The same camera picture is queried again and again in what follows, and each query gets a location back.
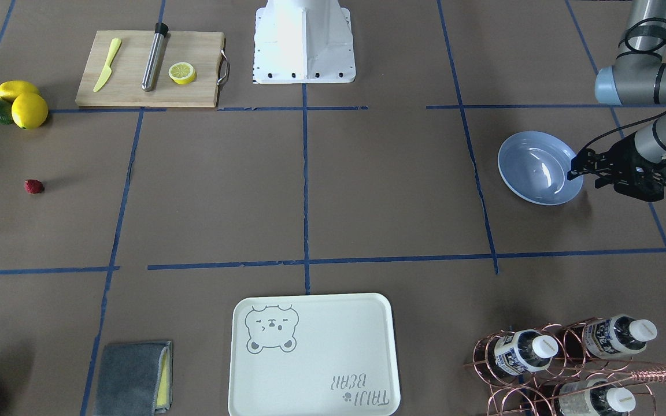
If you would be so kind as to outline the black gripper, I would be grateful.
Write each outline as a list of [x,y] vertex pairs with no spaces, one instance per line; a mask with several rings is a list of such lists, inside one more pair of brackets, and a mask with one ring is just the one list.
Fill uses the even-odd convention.
[[[599,177],[594,187],[613,187],[615,192],[645,202],[661,201],[666,188],[666,159],[650,162],[636,148],[635,136],[629,135],[616,142],[608,152],[600,154]],[[597,174],[597,153],[582,148],[571,159],[567,180],[573,181],[587,174]]]

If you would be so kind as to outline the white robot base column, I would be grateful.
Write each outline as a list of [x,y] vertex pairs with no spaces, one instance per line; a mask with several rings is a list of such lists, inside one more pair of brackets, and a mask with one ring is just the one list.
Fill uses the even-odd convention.
[[355,81],[352,18],[340,2],[268,1],[254,23],[255,84]]

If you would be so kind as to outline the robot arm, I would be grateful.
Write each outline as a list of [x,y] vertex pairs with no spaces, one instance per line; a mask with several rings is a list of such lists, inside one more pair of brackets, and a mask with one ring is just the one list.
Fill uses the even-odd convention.
[[[595,77],[595,98],[605,105],[666,105],[666,1],[634,1],[612,66]],[[568,181],[595,176],[642,201],[662,200],[666,189],[666,110],[641,121],[642,129],[597,153],[584,145],[571,161]]]

